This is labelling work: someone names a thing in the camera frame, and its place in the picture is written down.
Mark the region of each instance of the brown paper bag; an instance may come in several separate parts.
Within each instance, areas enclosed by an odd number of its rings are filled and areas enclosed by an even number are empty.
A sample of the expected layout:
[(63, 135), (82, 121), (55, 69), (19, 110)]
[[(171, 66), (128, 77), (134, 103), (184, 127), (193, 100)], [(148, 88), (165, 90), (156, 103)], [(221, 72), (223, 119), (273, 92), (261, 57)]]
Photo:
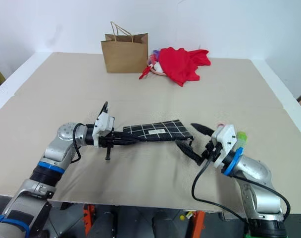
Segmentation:
[(105, 35), (101, 47), (108, 73), (142, 73), (148, 59), (148, 34), (132, 35), (111, 22), (112, 34)]

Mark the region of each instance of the beige tabletop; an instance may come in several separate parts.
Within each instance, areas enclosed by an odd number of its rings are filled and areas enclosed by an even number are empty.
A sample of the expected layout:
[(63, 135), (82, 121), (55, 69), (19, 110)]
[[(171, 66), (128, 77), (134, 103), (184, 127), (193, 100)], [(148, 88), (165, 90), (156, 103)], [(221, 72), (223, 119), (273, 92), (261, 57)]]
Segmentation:
[[(153, 74), (107, 74), (102, 55), (52, 54), (0, 110), (0, 194), (13, 195), (28, 178), (57, 129), (69, 121), (92, 123), (109, 101), (115, 129), (180, 119), (201, 152), (209, 138), (197, 122), (232, 123), (248, 135), (245, 154), (266, 163), (292, 213), (301, 213), (301, 133), (247, 59), (211, 59), (198, 82), (184, 87)], [(191, 184), (200, 170), (174, 142), (106, 149), (84, 147), (69, 166), (53, 200), (219, 211), (196, 202)], [(213, 166), (200, 178), (197, 197), (242, 211), (236, 182)]]

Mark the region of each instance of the red fabric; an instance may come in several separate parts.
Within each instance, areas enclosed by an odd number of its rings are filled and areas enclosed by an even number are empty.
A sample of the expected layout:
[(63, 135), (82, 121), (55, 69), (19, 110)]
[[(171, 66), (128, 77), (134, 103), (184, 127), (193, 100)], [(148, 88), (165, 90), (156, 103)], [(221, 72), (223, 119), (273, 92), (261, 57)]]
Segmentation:
[(159, 53), (159, 63), (167, 76), (183, 87), (186, 81), (199, 81), (195, 73), (198, 66), (211, 65), (206, 54), (209, 51), (186, 51), (184, 48), (175, 50), (172, 47), (164, 48)]

